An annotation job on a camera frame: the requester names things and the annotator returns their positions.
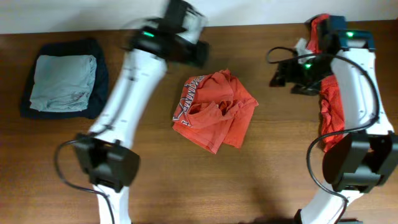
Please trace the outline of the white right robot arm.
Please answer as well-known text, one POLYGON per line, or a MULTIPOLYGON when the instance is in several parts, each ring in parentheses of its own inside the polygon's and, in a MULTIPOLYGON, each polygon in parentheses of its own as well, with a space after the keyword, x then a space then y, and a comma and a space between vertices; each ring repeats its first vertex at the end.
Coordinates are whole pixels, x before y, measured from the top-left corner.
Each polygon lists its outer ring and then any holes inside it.
POLYGON ((382 105, 370 32, 329 28, 318 33, 319 52, 277 62, 272 87, 293 83, 296 94, 312 95, 327 75, 338 82, 344 128, 342 139, 323 157, 323 180, 295 223, 341 223, 348 206, 385 184, 397 167, 397 135, 382 105))

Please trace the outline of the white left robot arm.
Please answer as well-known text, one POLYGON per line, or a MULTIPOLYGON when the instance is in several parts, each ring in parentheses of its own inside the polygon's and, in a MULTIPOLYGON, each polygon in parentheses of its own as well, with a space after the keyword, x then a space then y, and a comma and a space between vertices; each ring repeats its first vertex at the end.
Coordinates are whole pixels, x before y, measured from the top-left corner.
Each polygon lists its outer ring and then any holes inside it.
POLYGON ((167 62, 204 65, 209 45, 202 29, 168 31, 145 26, 137 31, 124 55, 109 100, 88 134, 73 143, 79 165, 98 198, 101 223, 130 223, 129 186, 140 157, 132 151, 137 126, 152 92, 167 71, 167 62))

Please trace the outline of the orange t-shirt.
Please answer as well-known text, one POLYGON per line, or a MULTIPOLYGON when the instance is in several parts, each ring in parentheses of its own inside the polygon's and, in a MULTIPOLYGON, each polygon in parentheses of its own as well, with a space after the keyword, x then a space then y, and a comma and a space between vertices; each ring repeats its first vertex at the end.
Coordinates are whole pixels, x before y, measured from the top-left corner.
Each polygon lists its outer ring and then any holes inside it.
POLYGON ((239 149, 258 105, 230 70, 191 77, 172 116, 173 129, 212 154, 222 144, 239 149))

